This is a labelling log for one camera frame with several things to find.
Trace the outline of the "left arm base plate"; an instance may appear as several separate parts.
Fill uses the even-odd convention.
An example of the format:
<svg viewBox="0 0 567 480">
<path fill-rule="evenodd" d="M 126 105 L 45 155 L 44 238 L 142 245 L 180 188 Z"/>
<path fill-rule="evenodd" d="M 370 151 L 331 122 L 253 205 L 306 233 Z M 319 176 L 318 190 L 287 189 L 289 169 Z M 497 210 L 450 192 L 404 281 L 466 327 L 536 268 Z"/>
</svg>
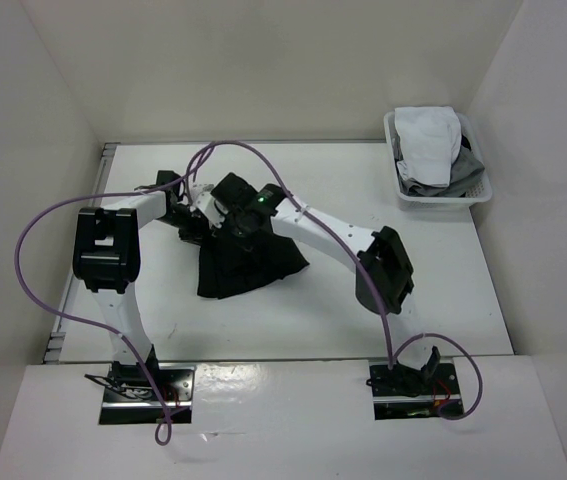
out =
<svg viewBox="0 0 567 480">
<path fill-rule="evenodd" d="M 171 413 L 175 424 L 189 424 L 192 419 L 194 369 L 151 368 L 155 392 L 139 367 L 113 363 L 106 375 L 84 377 L 103 388 L 100 425 L 158 424 L 164 419 L 161 402 Z"/>
</svg>

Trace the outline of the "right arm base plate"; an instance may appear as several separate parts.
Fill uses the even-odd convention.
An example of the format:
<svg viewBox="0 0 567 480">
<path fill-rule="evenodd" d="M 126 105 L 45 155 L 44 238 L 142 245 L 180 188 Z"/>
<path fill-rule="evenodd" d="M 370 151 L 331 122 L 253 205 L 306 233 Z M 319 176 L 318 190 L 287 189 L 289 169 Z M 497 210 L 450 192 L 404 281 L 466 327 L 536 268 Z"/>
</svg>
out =
<svg viewBox="0 0 567 480">
<path fill-rule="evenodd" d="M 458 417 L 465 413 L 452 362 L 431 358 L 415 369 L 397 363 L 369 364 L 370 388 L 376 420 Z"/>
</svg>

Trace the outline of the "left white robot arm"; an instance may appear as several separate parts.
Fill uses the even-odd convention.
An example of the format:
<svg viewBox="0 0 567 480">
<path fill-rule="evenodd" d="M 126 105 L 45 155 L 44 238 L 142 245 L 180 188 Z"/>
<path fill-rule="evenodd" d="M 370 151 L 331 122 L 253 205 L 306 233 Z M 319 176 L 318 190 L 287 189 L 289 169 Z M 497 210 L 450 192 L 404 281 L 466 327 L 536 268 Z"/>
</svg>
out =
<svg viewBox="0 0 567 480">
<path fill-rule="evenodd" d="M 161 170 L 155 184 L 78 214 L 73 273 L 97 301 L 113 348 L 110 372 L 100 383 L 127 398 L 153 398 L 167 383 L 136 299 L 139 230 L 158 220 L 176 228 L 182 241 L 197 246 L 209 233 L 207 221 L 184 203 L 182 182 L 176 172 Z"/>
</svg>

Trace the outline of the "black skirt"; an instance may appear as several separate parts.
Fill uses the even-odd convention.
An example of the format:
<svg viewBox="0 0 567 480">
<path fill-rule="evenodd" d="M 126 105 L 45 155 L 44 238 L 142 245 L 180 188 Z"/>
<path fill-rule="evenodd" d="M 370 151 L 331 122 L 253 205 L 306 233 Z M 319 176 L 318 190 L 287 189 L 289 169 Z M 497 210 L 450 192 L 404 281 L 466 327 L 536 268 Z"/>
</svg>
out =
<svg viewBox="0 0 567 480">
<path fill-rule="evenodd" d="M 199 248 L 197 295 L 222 300 L 268 286 L 309 266 L 296 243 L 264 233 L 244 250 L 231 239 L 206 237 Z"/>
</svg>

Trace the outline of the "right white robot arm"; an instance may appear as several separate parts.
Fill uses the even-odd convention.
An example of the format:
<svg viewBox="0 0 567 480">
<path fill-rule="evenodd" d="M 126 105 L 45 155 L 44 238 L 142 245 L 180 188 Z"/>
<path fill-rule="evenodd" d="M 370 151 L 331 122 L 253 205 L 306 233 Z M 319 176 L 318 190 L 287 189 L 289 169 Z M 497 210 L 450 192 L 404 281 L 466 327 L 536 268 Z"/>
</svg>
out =
<svg viewBox="0 0 567 480">
<path fill-rule="evenodd" d="M 390 227 L 378 231 L 327 215 L 293 197 L 279 185 L 255 190 L 230 173 L 217 185 L 202 189 L 195 206 L 217 233 L 241 247 L 256 237 L 290 239 L 336 260 L 355 274 L 355 297 L 381 316 L 385 334 L 389 316 L 398 315 L 412 293 L 414 272 L 399 234 Z"/>
</svg>

